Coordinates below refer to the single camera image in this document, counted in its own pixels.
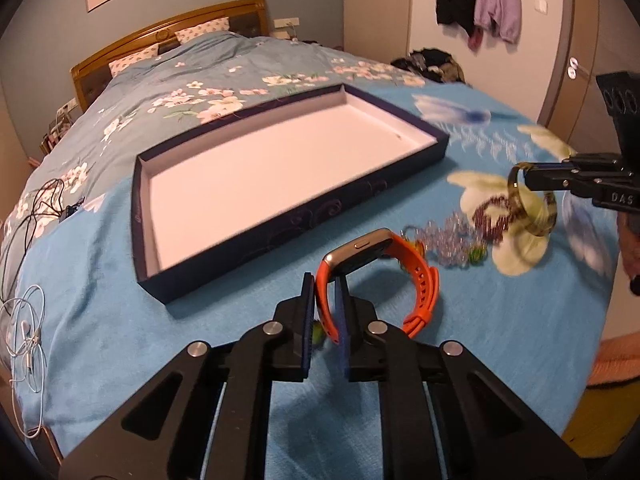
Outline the right hand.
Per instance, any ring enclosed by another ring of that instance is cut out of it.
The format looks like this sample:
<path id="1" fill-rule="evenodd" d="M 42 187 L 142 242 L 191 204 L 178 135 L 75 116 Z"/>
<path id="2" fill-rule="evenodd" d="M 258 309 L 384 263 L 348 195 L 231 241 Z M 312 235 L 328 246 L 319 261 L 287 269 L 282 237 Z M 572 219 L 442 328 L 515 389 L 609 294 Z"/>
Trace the right hand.
<path id="1" fill-rule="evenodd" d="M 619 212 L 617 234 L 623 268 L 629 278 L 629 289 L 634 296 L 639 296 L 639 217 L 636 214 Z"/>

